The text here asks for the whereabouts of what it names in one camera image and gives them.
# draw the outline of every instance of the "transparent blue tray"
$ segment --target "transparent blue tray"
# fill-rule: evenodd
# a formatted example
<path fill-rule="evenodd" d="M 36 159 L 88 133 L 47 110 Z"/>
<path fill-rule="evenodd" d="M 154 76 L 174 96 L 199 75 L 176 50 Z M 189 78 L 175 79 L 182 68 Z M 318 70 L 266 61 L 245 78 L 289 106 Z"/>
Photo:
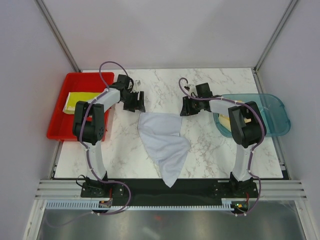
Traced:
<path fill-rule="evenodd" d="M 283 136 L 289 132 L 291 123 L 286 113 L 285 105 L 278 97 L 271 94 L 258 93 L 225 94 L 222 96 L 226 99 L 238 100 L 244 103 L 255 101 L 266 127 L 266 137 Z M 213 113 L 213 118 L 220 133 L 227 138 L 232 138 L 231 132 L 220 124 L 219 114 Z"/>

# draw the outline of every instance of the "wire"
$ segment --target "wire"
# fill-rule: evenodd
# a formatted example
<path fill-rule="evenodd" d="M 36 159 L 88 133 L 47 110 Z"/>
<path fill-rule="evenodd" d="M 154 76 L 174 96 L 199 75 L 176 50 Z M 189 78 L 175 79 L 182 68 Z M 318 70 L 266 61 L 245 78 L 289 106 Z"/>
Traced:
<path fill-rule="evenodd" d="M 107 82 L 104 80 L 104 77 L 102 76 L 101 68 L 103 67 L 103 65 L 109 64 L 109 63 L 110 63 L 110 64 L 116 64 L 116 65 L 118 65 L 118 66 L 125 72 L 125 74 L 128 76 L 127 71 L 126 71 L 126 70 L 124 69 L 124 67 L 121 66 L 119 63 L 117 63 L 117 62 L 115 62 L 115 61 L 105 61 L 105 62 L 103 62 L 103 63 L 100 65 L 100 67 L 99 67 L 99 75 L 100 75 L 101 80 L 103 81 L 103 83 L 105 84 L 105 86 L 106 86 L 106 88 L 107 88 L 108 90 L 109 90 L 109 85 L 107 84 Z M 48 222 L 47 218 L 45 217 L 44 222 L 45 222 L 49 227 L 51 227 L 51 228 L 55 228 L 55 229 L 56 229 L 56 228 L 64 227 L 64 226 L 66 226 L 66 225 L 68 225 L 68 224 L 70 224 L 70 223 L 72 223 L 72 222 L 74 222 L 74 221 L 76 221 L 76 220 L 78 220 L 78 219 L 86 216 L 86 215 L 92 214 L 92 213 L 95 213 L 95 214 L 97 214 L 97 215 L 114 215 L 114 214 L 121 213 L 121 212 L 123 212 L 123 211 L 125 210 L 125 208 L 129 205 L 129 203 L 130 203 L 130 201 L 131 201 L 131 196 L 132 196 L 132 194 L 131 194 L 131 190 L 130 190 L 130 188 L 128 187 L 127 184 L 125 184 L 124 182 L 121 182 L 121 181 L 103 181 L 102 179 L 100 179 L 100 178 L 97 176 L 97 174 L 94 172 L 94 169 L 92 168 L 92 165 L 91 165 L 91 163 L 90 163 L 89 151 L 88 151 L 88 150 L 89 150 L 89 147 L 88 147 L 88 145 L 86 145 L 86 144 L 82 141 L 82 136 L 83 136 L 83 133 L 84 133 L 85 123 L 86 123 L 86 121 L 87 121 L 87 119 L 88 119 L 89 111 L 90 111 L 92 105 L 93 105 L 98 99 L 100 99 L 101 97 L 103 97 L 104 95 L 106 95 L 106 94 L 109 92 L 108 90 L 103 91 L 103 92 L 102 92 L 101 94 L 99 94 L 96 98 L 94 98 L 93 101 L 89 104 L 89 106 L 88 106 L 88 108 L 87 108 L 87 110 L 86 110 L 86 112 L 85 112 L 82 125 L 81 125 L 79 142 L 80 142 L 80 143 L 85 147 L 85 149 L 86 149 L 86 160 L 87 160 L 87 164 L 88 164 L 88 166 L 89 166 L 89 169 L 91 169 L 91 172 L 92 172 L 92 174 L 95 176 L 95 178 L 96 178 L 99 182 L 101 182 L 101 183 L 103 183 L 103 184 L 120 184 L 120 185 L 123 185 L 123 186 L 128 190 L 128 192 L 129 192 L 128 201 L 126 202 L 126 204 L 125 204 L 123 207 L 121 207 L 120 209 L 118 209 L 118 210 L 116 210 L 116 211 L 113 211 L 113 212 L 104 212 L 104 213 L 96 213 L 96 212 L 94 212 L 94 211 L 90 211 L 90 212 L 86 212 L 86 213 L 84 213 L 84 214 L 81 214 L 81 215 L 79 215 L 79 216 L 71 219 L 70 221 L 67 221 L 67 222 L 65 222 L 65 223 L 63 223 L 63 224 L 60 224 L 60 225 L 52 225 L 52 224 L 50 224 L 50 223 Z M 75 182 L 76 182 L 77 185 L 81 186 L 81 185 L 78 183 L 78 178 L 76 179 Z"/>
<path fill-rule="evenodd" d="M 93 213 L 92 211 L 87 211 L 87 212 L 85 212 L 85 213 L 83 213 L 83 214 L 81 214 L 81 215 L 79 215 L 79 216 L 76 216 L 75 218 L 73 218 L 73 219 L 71 219 L 71 220 L 69 220 L 69 221 L 67 221 L 67 222 L 65 222 L 65 223 L 59 224 L 59 225 L 53 225 L 53 224 L 51 224 L 50 222 L 48 222 L 47 216 L 44 217 L 44 222 L 45 222 L 50 228 L 58 229 L 58 228 L 64 227 L 64 226 L 66 226 L 66 225 L 68 225 L 68 224 L 70 224 L 70 223 L 72 223 L 72 222 L 74 222 L 74 221 L 76 221 L 76 220 L 79 220 L 80 218 L 82 218 L 82 217 L 84 217 L 84 216 L 87 216 L 87 215 L 89 215 L 89 214 L 92 214 L 92 213 Z"/>
<path fill-rule="evenodd" d="M 248 207 L 247 207 L 247 211 L 241 210 L 240 207 L 237 207 L 237 209 L 238 209 L 240 212 L 243 212 L 243 213 L 247 214 L 248 211 L 249 211 L 249 209 L 250 209 L 250 203 L 249 203 L 249 202 L 247 203 L 247 206 L 248 206 Z"/>
<path fill-rule="evenodd" d="M 124 69 L 124 67 L 121 66 L 119 63 L 117 63 L 117 62 L 115 62 L 115 61 L 105 61 L 105 62 L 101 63 L 101 65 L 100 65 L 100 67 L 99 67 L 99 76 L 100 76 L 102 82 L 104 83 L 104 85 L 106 86 L 107 89 L 109 89 L 109 85 L 108 85 L 108 83 L 105 81 L 105 79 L 104 79 L 104 77 L 102 76 L 102 73 L 101 73 L 101 69 L 102 69 L 103 65 L 105 65 L 105 64 L 115 64 L 115 65 L 118 65 L 118 66 L 125 72 L 125 75 L 128 76 L 128 73 L 127 73 L 127 71 Z"/>
<path fill-rule="evenodd" d="M 248 204 L 250 196 L 248 192 L 246 192 L 245 194 L 246 194 L 245 204 Z"/>
<path fill-rule="evenodd" d="M 254 145 L 251 149 L 251 152 L 250 152 L 250 155 L 249 155 L 249 162 L 248 162 L 248 167 L 247 167 L 247 170 L 248 170 L 248 173 L 255 179 L 258 180 L 259 182 L 259 190 L 258 190 L 258 196 L 253 204 L 253 206 L 251 207 L 250 210 L 248 210 L 246 213 L 249 213 L 251 212 L 257 205 L 259 199 L 260 199 L 260 196 L 261 196 L 261 179 L 260 177 L 258 177 L 257 175 L 254 175 L 252 172 L 251 172 L 251 163 L 252 163 L 252 159 L 253 159 L 253 156 L 254 156 L 254 150 L 264 141 L 265 139 L 265 128 L 264 128 L 264 124 L 262 122 L 262 120 L 260 119 L 260 117 L 258 116 L 258 114 L 255 112 L 255 110 L 250 107 L 248 104 L 245 104 L 245 103 L 242 103 L 242 102 L 238 102 L 238 101 L 233 101 L 233 100 L 230 100 L 230 99 L 227 99 L 227 98 L 223 98 L 223 97 L 204 97 L 204 98 L 200 98 L 200 97 L 194 97 L 194 96 L 191 96 L 190 94 L 188 94 L 184 88 L 182 87 L 181 85 L 181 81 L 182 80 L 185 80 L 186 81 L 186 84 L 189 84 L 189 81 L 188 79 L 186 79 L 185 77 L 181 77 L 178 81 L 178 84 L 179 84 L 179 88 L 180 90 L 186 95 L 188 96 L 189 98 L 191 99 L 194 99 L 194 100 L 200 100 L 200 101 L 211 101 L 211 100 L 218 100 L 218 101 L 225 101 L 225 102 L 229 102 L 229 103 L 233 103 L 233 104 L 236 104 L 236 105 L 240 105 L 240 106 L 244 106 L 246 107 L 247 109 L 250 110 L 250 112 L 252 112 L 253 116 L 255 117 L 255 119 L 258 121 L 259 125 L 260 125 L 260 128 L 261 128 L 261 133 L 262 133 L 262 136 L 261 136 L 261 139 L 260 141 Z"/>
<path fill-rule="evenodd" d="M 131 93 L 132 89 L 134 88 L 134 81 L 132 80 L 132 78 L 130 78 L 130 83 L 131 83 L 131 87 L 128 89 L 129 90 L 129 93 Z"/>
<path fill-rule="evenodd" d="M 109 201 L 108 202 L 112 201 L 112 188 L 110 188 L 109 193 L 110 193 L 110 195 L 109 195 Z"/>
<path fill-rule="evenodd" d="M 84 179 L 86 179 L 86 177 L 81 174 L 81 175 L 79 175 L 79 176 L 76 178 L 75 183 L 82 188 L 83 186 L 82 186 L 80 183 L 78 183 L 78 180 L 79 180 L 79 177 L 80 177 L 80 176 L 82 176 Z"/>
<path fill-rule="evenodd" d="M 99 74 L 100 74 L 100 77 L 101 77 L 101 80 L 104 82 L 104 84 L 107 86 L 107 88 L 109 89 L 109 86 L 108 84 L 106 83 L 106 81 L 104 80 L 104 78 L 102 77 L 102 74 L 101 74 L 101 68 L 104 64 L 107 64 L 107 63 L 112 63 L 112 64 L 116 64 L 118 65 L 120 68 L 122 68 L 122 70 L 125 72 L 125 74 L 128 76 L 128 73 L 127 71 L 117 62 L 115 61 L 105 61 L 103 62 L 100 67 L 99 67 Z M 102 98 L 104 95 L 106 95 L 109 91 L 108 90 L 105 90 L 103 91 L 101 94 L 99 94 L 96 98 L 94 98 L 91 103 L 89 104 L 89 106 L 87 107 L 86 109 L 86 112 L 84 114 L 84 117 L 83 117 L 83 122 L 82 122 L 82 125 L 81 125 L 81 129 L 80 129 L 80 136 L 79 136 L 79 142 L 85 147 L 86 149 L 86 162 L 88 164 L 88 167 L 89 169 L 91 170 L 91 173 L 92 175 L 101 183 L 103 184 L 120 184 L 122 186 L 124 186 L 127 190 L 128 190 L 128 193 L 129 193 L 129 197 L 128 197 L 128 201 L 125 203 L 125 205 L 123 207 L 121 207 L 120 209 L 116 210 L 116 211 L 113 211 L 113 212 L 106 212 L 106 213 L 100 213 L 100 215 L 114 215 L 114 214 L 118 214 L 118 213 L 121 213 L 123 212 L 126 207 L 129 205 L 130 201 L 131 201 L 131 190 L 130 188 L 128 187 L 127 184 L 125 184 L 124 182 L 121 182 L 121 181 L 104 181 L 102 179 L 99 178 L 99 176 L 95 173 L 95 170 L 93 169 L 92 165 L 91 165 L 91 162 L 90 162 L 90 156 L 89 156 L 89 147 L 88 145 L 82 141 L 82 137 L 83 137 L 83 134 L 84 134 L 84 129 L 85 129 L 85 124 L 86 124 L 86 121 L 87 121 L 87 118 L 88 118 L 88 115 L 89 115 L 89 112 L 90 112 L 90 109 L 91 107 L 93 106 L 93 104 L 98 101 L 100 98 Z"/>

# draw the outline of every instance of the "white wall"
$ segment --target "white wall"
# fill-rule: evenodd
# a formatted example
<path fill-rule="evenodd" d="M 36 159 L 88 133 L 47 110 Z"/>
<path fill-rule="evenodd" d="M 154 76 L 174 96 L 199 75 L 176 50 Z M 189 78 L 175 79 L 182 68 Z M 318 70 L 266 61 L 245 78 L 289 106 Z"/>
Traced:
<path fill-rule="evenodd" d="M 47 127 L 72 68 L 33 0 L 0 7 L 0 238 L 22 239 L 55 146 Z"/>
<path fill-rule="evenodd" d="M 290 0 L 44 2 L 89 70 L 107 60 L 129 69 L 253 67 Z"/>
<path fill-rule="evenodd" d="M 301 179 L 320 227 L 320 1 L 302 0 L 260 69 L 264 88 L 280 97 L 292 128 L 281 138 L 293 176 Z"/>

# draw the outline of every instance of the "marble surface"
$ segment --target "marble surface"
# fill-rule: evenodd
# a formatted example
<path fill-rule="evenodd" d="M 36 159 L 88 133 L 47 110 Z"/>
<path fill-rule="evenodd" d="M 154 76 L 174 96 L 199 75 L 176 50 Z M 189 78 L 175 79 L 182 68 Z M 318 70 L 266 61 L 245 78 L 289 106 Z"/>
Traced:
<path fill-rule="evenodd" d="M 120 70 L 113 70 L 115 79 Z M 214 95 L 257 93 L 249 68 L 204 69 L 137 69 L 129 70 L 133 80 L 140 81 L 145 109 L 153 113 L 180 114 L 183 93 L 180 77 L 190 84 L 209 83 Z M 140 112 L 123 110 L 118 103 L 110 110 L 106 140 L 102 143 L 103 163 L 110 178 L 160 178 L 158 167 L 148 156 L 138 133 Z M 181 136 L 190 141 L 179 178 L 228 178 L 236 159 L 236 143 L 222 136 L 213 114 L 202 111 L 183 117 Z M 278 157 L 271 138 L 265 138 L 252 161 L 252 172 L 261 178 L 282 178 Z M 76 178 L 86 174 L 85 153 L 78 142 L 64 142 L 55 172 L 56 178 Z"/>

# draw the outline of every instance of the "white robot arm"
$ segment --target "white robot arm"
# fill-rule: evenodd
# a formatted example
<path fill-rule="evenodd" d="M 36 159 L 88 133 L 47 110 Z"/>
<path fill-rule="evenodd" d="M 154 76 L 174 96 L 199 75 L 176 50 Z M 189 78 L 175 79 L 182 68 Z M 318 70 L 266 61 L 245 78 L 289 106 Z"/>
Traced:
<path fill-rule="evenodd" d="M 245 106 L 235 104 L 232 101 L 217 100 L 221 96 L 213 96 L 208 83 L 196 85 L 192 93 L 197 97 L 185 96 L 182 98 L 183 106 L 180 116 L 196 115 L 201 110 L 205 110 L 229 117 L 232 137 L 237 144 L 235 164 L 230 173 L 230 182 L 235 189 L 245 189 L 253 180 L 248 170 L 251 151 L 260 142 L 263 134 L 259 121 Z M 251 107 L 261 120 L 264 135 L 266 135 L 266 126 L 257 104 L 254 101 L 245 104 Z"/>
<path fill-rule="evenodd" d="M 87 197 L 102 197 L 104 192 L 103 184 L 97 181 L 97 177 L 103 181 L 108 180 L 108 174 L 102 159 L 101 141 L 105 133 L 105 112 L 114 104 L 123 102 L 123 109 L 135 112 L 140 110 L 145 112 L 144 106 L 144 92 L 132 92 L 134 82 L 126 75 L 119 75 L 117 81 L 105 89 L 99 97 L 94 101 L 93 99 L 85 102 L 78 101 L 74 111 L 74 121 L 72 133 L 80 141 L 82 132 L 82 142 L 85 154 L 87 155 L 88 170 L 85 178 L 83 189 L 86 189 Z M 85 120 L 85 113 L 92 104 L 89 115 L 91 120 Z"/>

